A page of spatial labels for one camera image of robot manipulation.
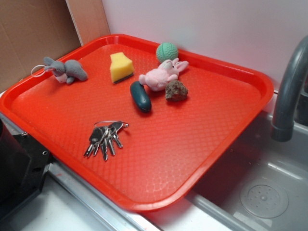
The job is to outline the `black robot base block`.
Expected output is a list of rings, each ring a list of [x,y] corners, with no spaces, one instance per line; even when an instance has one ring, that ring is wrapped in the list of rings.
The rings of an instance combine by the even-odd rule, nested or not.
[[[50,159],[50,151],[31,135],[12,135],[0,123],[1,221],[41,193]]]

